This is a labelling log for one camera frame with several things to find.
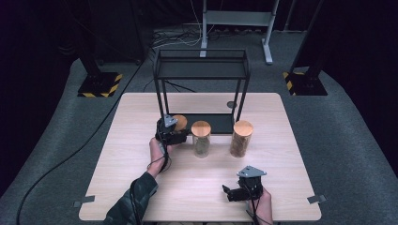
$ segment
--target hand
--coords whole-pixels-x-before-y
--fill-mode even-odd
[[[252,201],[249,201],[248,204],[253,211]],[[273,223],[271,194],[269,194],[264,187],[263,195],[260,197],[260,199],[254,200],[254,206],[257,207],[256,215],[258,222],[261,225],[269,225]]]
[[[158,140],[156,140],[156,138],[152,138],[149,142],[151,164],[147,169],[147,172],[150,173],[153,178],[156,178],[156,176],[159,174],[159,172],[161,171],[161,167],[163,166],[163,163],[165,161],[165,158],[163,157],[163,152],[161,151],[159,144],[160,143],[158,142]],[[172,153],[177,146],[178,144],[168,145],[167,152],[169,154]]]

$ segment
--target black metal frame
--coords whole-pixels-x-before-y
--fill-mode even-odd
[[[153,72],[161,117],[164,116],[161,89],[166,113],[171,115],[176,114],[170,113],[169,110],[165,85],[166,80],[237,80],[234,107],[232,107],[231,113],[183,113],[188,118],[188,127],[191,122],[206,120],[212,125],[212,133],[232,134],[233,125],[239,120],[242,112],[250,79],[250,63],[246,50],[206,49],[207,57],[200,57],[200,51],[202,49],[157,51]],[[195,68],[195,66],[200,69],[190,70],[189,73],[180,72],[186,71],[184,68]],[[243,90],[237,109],[237,119],[234,120],[235,106],[237,106],[237,97],[242,81],[244,81]]]

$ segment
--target black curtain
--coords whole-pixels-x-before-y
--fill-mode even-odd
[[[390,165],[398,174],[398,2],[325,0],[296,67],[314,64],[329,30],[340,36],[323,70],[351,97]]]
[[[319,2],[320,0],[293,1],[288,20],[288,29],[293,31],[308,30]]]
[[[0,195],[51,120],[74,60],[58,50],[68,29],[54,8],[54,1],[0,5]]]
[[[146,14],[152,18],[155,27],[188,23],[195,20],[196,15],[202,18],[202,1],[200,0],[147,0]]]

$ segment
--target gray carpet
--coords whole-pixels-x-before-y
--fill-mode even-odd
[[[292,97],[287,91],[282,73],[290,69],[304,33],[272,34],[272,66],[265,64],[260,45],[262,37],[256,33],[221,37],[209,41],[208,47],[246,48],[252,67],[248,91],[281,95],[314,192],[328,198],[320,204],[322,218],[314,224],[397,224],[397,178],[344,89],[329,75],[321,73],[327,96]],[[164,48],[191,47],[179,44]],[[115,114],[113,107],[122,91],[143,92],[148,83],[145,91],[155,91],[150,82],[152,57],[153,53],[140,67],[125,63],[101,67],[101,71],[123,74],[115,95],[104,98],[77,97],[85,71],[79,60],[72,65],[50,125],[0,199],[0,224],[15,224],[18,207],[28,189],[69,157],[27,196],[21,224],[99,224],[80,221],[79,208],[72,204],[85,195]],[[230,92],[235,87],[229,82],[174,83],[197,92]]]

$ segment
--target gripper camera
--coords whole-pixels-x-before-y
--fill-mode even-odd
[[[176,130],[177,122],[173,116],[165,114],[156,124],[155,138],[166,146],[185,142],[189,131],[187,129]]]
[[[247,166],[240,172],[237,172],[237,176],[239,177],[237,183],[240,188],[230,189],[229,187],[222,186],[223,191],[227,194],[228,201],[239,202],[259,199],[263,195],[261,176],[266,174],[266,172],[252,166]]]

